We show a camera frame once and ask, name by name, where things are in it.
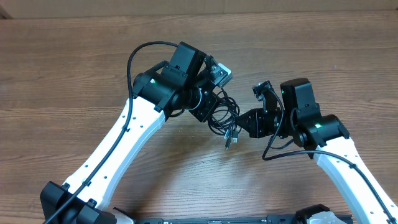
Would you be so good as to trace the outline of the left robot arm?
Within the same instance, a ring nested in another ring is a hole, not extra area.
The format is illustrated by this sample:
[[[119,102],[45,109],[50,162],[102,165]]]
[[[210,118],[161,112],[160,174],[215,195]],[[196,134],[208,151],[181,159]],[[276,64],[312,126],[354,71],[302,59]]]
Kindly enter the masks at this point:
[[[181,42],[172,58],[133,77],[128,99],[114,126],[92,155],[62,185],[49,182],[40,193],[46,223],[133,223],[109,204],[124,173],[150,137],[171,117],[191,112],[206,121],[214,112],[216,87],[231,70],[212,56]]]

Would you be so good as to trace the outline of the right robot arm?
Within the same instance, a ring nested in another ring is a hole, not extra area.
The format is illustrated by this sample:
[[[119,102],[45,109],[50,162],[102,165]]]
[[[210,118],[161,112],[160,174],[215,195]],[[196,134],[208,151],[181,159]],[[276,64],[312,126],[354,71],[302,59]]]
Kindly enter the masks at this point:
[[[253,87],[262,108],[238,116],[236,123],[251,138],[269,136],[269,150],[276,137],[292,137],[300,149],[265,161],[306,154],[334,183],[358,223],[397,223],[397,205],[389,198],[361,159],[349,131],[337,116],[321,114],[307,78],[281,83],[277,96],[270,82]]]

